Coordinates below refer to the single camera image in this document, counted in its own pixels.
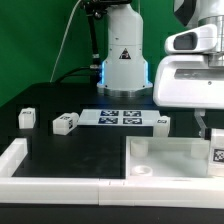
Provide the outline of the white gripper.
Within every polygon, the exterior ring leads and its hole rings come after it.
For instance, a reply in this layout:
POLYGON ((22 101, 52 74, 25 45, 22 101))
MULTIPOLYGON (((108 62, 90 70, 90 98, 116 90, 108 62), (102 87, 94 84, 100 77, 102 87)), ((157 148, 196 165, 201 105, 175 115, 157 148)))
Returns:
POLYGON ((194 111, 199 136, 211 138, 204 109, 224 109, 224 68, 208 66, 203 55, 171 55, 157 68, 153 100, 158 106, 200 108, 194 111))

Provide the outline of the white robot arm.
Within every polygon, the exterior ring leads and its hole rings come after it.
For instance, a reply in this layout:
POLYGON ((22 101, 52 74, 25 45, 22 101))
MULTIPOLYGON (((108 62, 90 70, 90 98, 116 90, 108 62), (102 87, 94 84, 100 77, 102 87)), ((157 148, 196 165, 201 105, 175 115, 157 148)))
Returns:
POLYGON ((224 0, 174 0, 173 12, 187 30, 166 39, 167 56, 151 83, 142 17, 130 5, 109 3, 108 56, 98 91, 128 97, 152 91, 159 106, 193 108, 203 137, 224 137, 202 119, 205 109, 224 109, 224 0))

